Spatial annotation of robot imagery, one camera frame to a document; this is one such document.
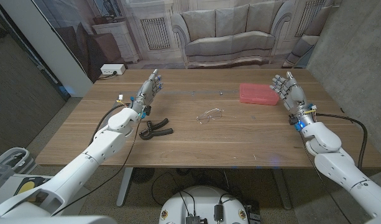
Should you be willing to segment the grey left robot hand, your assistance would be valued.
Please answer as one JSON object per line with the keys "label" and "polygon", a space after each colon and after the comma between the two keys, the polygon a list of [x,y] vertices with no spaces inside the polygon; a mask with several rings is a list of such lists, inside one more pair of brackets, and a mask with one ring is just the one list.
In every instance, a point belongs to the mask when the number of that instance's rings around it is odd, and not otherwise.
{"label": "grey left robot hand", "polygon": [[134,100],[134,106],[150,106],[156,94],[163,88],[162,76],[158,75],[158,69],[155,69],[139,88]]}

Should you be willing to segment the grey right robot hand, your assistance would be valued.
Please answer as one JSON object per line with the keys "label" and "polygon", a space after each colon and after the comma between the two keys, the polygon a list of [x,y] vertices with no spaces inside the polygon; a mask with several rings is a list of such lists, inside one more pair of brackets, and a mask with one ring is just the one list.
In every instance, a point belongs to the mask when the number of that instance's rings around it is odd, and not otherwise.
{"label": "grey right robot hand", "polygon": [[272,78],[270,89],[273,90],[283,101],[284,107],[290,112],[295,113],[301,106],[307,104],[305,93],[299,86],[295,77],[290,71],[286,72],[286,78],[275,75]]}

